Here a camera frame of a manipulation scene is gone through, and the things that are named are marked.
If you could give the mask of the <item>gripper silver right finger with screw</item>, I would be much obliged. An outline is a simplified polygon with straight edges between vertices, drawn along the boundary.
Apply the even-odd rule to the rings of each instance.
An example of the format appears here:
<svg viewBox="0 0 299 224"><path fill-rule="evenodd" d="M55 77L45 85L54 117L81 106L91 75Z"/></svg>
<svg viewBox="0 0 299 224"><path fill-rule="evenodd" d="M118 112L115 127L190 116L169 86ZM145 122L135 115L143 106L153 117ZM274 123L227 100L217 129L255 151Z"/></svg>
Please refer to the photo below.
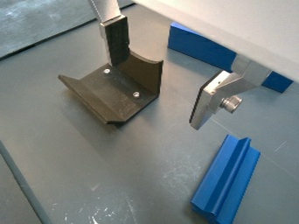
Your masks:
<svg viewBox="0 0 299 224"><path fill-rule="evenodd" d="M235 112L242 103L238 94L259 87L273 72L242 55L234 59L231 70L231 73L217 73L201 87L190 118L190 124L197 130L221 109Z"/></svg>

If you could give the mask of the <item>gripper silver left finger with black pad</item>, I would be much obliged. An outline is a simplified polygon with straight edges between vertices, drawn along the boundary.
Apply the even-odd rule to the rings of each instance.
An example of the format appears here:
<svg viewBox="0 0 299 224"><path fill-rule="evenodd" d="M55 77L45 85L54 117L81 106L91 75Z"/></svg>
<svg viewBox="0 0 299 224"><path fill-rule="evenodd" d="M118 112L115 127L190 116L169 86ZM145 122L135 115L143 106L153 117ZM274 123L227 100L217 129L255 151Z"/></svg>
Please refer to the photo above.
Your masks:
<svg viewBox="0 0 299 224"><path fill-rule="evenodd" d="M122 64L130 56L127 17L122 14L118 0L89 0L99 21L101 35L107 46L109 63Z"/></svg>

